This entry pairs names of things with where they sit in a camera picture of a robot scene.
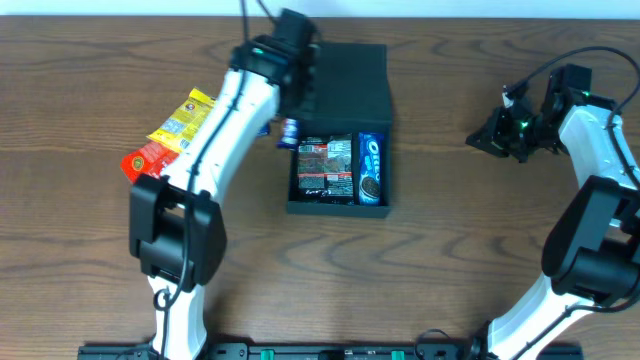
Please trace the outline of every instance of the open black box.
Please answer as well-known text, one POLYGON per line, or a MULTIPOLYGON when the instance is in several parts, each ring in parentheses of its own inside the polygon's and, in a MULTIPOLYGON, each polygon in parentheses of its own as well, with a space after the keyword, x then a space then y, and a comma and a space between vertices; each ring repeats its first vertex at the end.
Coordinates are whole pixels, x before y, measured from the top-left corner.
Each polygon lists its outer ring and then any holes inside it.
POLYGON ((291 156, 287 212, 290 214, 384 218, 391 211, 391 125, 393 111, 387 80, 385 45, 324 43, 315 65, 306 107, 291 117, 300 138, 352 134, 352 173, 356 205, 299 201, 297 160, 291 156), (381 144, 380 205, 358 205, 360 132, 384 134, 381 144))

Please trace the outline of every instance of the snack bag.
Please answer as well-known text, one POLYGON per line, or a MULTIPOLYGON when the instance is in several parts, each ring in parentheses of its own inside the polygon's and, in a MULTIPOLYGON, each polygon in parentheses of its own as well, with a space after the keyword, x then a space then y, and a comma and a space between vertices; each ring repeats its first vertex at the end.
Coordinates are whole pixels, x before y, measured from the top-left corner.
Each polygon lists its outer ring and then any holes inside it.
POLYGON ((194 88, 189 93, 187 101, 147 138, 178 154, 181 153, 191 144, 214 104, 215 100, 212 97, 194 88))
POLYGON ((120 168, 122 168, 131 183, 136 182, 140 174, 148 174, 159 178, 162 170, 171 164, 178 155, 177 152, 151 141, 125 156, 120 163, 120 168))
POLYGON ((353 204, 351 134, 307 137, 298 146, 298 189, 303 198, 353 204))

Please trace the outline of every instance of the wood grain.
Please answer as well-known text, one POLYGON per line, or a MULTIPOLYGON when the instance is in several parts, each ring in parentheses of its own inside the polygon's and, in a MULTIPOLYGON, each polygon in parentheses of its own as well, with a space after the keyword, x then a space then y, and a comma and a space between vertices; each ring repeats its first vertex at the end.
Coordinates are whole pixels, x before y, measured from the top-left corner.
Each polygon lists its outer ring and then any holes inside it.
MULTIPOLYGON (((503 84, 554 55, 600 44, 640 58, 640 23, 318 24, 330 41, 389 45, 394 209, 384 221, 285 214, 289 156, 258 139, 225 202, 230 244, 207 327, 257 342, 411 342, 432 327, 468 336, 533 284, 577 184, 566 156, 519 165, 465 146, 466 135, 503 84)), ((217 93, 240 38, 233 18, 0 19, 0 358, 69 359, 85 342, 153 335, 119 162, 192 87, 217 93)), ((593 66, 596 93, 619 99, 633 84, 609 55, 574 61, 593 66)), ((537 99, 544 86, 533 84, 537 99)), ((638 154, 637 102, 625 120, 638 154)), ((590 359, 636 358, 639 316, 593 315, 563 339, 590 359)))

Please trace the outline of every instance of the oreo package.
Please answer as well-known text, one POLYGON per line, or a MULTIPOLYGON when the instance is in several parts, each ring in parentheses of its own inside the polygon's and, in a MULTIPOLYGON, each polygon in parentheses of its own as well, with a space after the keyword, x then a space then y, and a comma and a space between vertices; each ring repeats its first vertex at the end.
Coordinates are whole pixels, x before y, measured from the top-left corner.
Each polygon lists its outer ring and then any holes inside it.
POLYGON ((358 200, 360 205, 380 205, 380 150, 383 134, 360 133, 360 182, 358 200))
POLYGON ((298 121, 285 119, 282 123, 282 138, 276 145, 281 149, 295 151, 298 148, 298 121))

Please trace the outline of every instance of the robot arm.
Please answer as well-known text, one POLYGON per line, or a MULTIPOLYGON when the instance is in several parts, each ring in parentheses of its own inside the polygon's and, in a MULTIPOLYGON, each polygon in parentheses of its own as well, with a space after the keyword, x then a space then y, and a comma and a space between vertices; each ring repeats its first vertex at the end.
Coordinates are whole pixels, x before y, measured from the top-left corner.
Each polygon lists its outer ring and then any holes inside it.
POLYGON ((224 196, 259 129, 295 105, 308 73, 313 32, 306 17, 284 10, 273 36, 259 36, 237 48, 217 103, 192 143, 161 179, 141 176, 131 190, 130 252, 140 259, 156 294, 153 350, 164 349, 168 359, 195 359, 205 345, 204 286, 226 248, 220 210, 224 196), (194 163, 199 164, 197 174, 191 173, 194 163), (193 214, 185 243, 185 218, 167 210, 187 202, 193 214), (170 311, 163 309, 165 299, 159 294, 173 297, 180 281, 182 294, 170 311))
POLYGON ((616 150, 636 163, 622 134, 622 119, 609 117, 611 100, 590 93, 591 71, 575 65, 552 72, 540 115, 523 97, 503 94, 505 106, 469 136, 467 144, 520 162, 538 148, 571 156, 581 187, 549 235, 543 274, 505 315, 481 333, 484 357, 535 359, 562 331, 592 312, 607 312, 619 299, 638 298, 640 196, 616 150), (628 243, 606 238, 609 226, 632 235, 628 243))

